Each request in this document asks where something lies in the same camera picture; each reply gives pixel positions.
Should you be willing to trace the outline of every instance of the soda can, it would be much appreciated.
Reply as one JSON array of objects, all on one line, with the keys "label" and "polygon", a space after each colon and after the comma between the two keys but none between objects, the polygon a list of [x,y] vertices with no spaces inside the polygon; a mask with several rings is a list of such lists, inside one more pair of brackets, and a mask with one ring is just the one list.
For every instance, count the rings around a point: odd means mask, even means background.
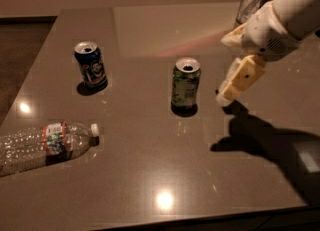
[{"label": "soda can", "polygon": [[181,58],[173,69],[171,109],[180,116],[192,116],[200,83],[200,63],[193,58]]},{"label": "soda can", "polygon": [[84,84],[90,91],[100,91],[107,87],[108,79],[104,70],[101,51],[95,42],[85,41],[75,47]]}]

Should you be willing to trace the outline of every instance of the table surface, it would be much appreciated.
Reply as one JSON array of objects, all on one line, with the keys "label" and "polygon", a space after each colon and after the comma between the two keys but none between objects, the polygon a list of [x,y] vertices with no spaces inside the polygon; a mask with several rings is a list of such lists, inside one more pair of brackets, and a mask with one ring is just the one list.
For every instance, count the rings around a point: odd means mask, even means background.
[{"label": "table surface", "polygon": [[[233,116],[215,90],[235,56],[220,42],[238,3],[63,10],[0,133],[56,120],[96,122],[98,147],[72,161],[0,178],[0,226],[79,230],[307,205],[283,170],[242,150],[212,151],[230,136]],[[77,92],[74,46],[102,50],[108,87]],[[320,135],[319,39],[267,66],[239,102],[273,127]],[[180,57],[201,64],[199,111],[170,110]],[[22,113],[19,105],[31,106]]]}]

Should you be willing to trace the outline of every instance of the clear bottle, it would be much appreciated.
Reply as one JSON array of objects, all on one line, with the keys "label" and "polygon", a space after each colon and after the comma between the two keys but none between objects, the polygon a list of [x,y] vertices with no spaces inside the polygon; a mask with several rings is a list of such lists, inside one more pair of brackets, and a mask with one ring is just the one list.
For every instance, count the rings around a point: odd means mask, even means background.
[{"label": "clear bottle", "polygon": [[99,145],[97,124],[59,122],[0,137],[0,177],[83,155]]}]

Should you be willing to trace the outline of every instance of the brown floor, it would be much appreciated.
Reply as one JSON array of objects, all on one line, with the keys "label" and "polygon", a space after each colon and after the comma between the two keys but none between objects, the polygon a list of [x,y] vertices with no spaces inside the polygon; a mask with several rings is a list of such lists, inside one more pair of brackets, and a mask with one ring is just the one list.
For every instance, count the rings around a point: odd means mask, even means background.
[{"label": "brown floor", "polygon": [[52,25],[53,22],[0,23],[0,125]]}]

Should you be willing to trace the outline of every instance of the bottle cap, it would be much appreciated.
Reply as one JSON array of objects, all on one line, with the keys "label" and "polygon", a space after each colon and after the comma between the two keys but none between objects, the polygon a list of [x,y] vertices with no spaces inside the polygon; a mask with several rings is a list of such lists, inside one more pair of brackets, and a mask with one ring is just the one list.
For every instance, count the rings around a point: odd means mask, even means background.
[{"label": "bottle cap", "polygon": [[99,137],[99,127],[98,124],[91,124],[91,132],[93,137]]}]

